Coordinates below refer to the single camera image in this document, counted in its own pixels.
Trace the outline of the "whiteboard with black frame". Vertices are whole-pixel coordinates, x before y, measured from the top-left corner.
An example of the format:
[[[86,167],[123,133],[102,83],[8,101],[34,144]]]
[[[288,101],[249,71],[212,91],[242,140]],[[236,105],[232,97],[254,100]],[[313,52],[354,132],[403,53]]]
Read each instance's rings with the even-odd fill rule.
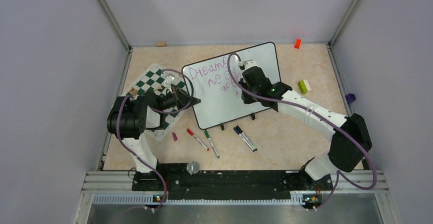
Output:
[[[237,50],[243,61],[255,61],[272,83],[281,80],[276,45],[266,42]],[[182,73],[189,77],[187,90],[194,91],[200,103],[193,106],[198,127],[202,130],[249,116],[266,110],[260,103],[244,104],[242,91],[233,82],[239,80],[242,71],[236,64],[236,56],[219,55],[182,67]]]

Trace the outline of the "pink marker cap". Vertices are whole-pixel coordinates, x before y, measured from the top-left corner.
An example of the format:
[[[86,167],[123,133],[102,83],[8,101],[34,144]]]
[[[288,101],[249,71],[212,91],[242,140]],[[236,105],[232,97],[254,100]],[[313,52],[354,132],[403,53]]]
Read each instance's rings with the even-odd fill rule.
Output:
[[[172,132],[172,137],[173,137],[173,140],[174,140],[174,141],[177,141],[177,140],[178,140],[177,135],[176,135],[176,133],[174,133],[174,132]]]

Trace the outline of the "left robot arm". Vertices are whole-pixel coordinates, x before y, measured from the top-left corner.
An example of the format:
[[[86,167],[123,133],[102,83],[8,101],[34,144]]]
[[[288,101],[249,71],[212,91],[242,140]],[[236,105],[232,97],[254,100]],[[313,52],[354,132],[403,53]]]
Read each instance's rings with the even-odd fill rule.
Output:
[[[145,131],[163,130],[165,119],[201,102],[179,86],[166,94],[147,91],[133,97],[118,96],[107,118],[107,130],[116,136],[136,164],[136,171],[147,173],[144,183],[152,190],[162,187],[164,177],[156,170],[158,160],[151,152],[144,135]]]

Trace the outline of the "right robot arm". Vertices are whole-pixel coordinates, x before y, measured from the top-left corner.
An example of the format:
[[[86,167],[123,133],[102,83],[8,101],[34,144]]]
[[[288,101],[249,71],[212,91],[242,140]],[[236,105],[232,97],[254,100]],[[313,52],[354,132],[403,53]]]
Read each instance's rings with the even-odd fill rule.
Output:
[[[335,172],[352,172],[365,153],[372,148],[365,120],[327,110],[313,103],[283,83],[271,83],[254,61],[240,67],[242,100],[245,104],[260,103],[264,107],[290,115],[321,133],[330,141],[328,152],[309,160],[299,175],[305,189],[314,189],[324,176]]]

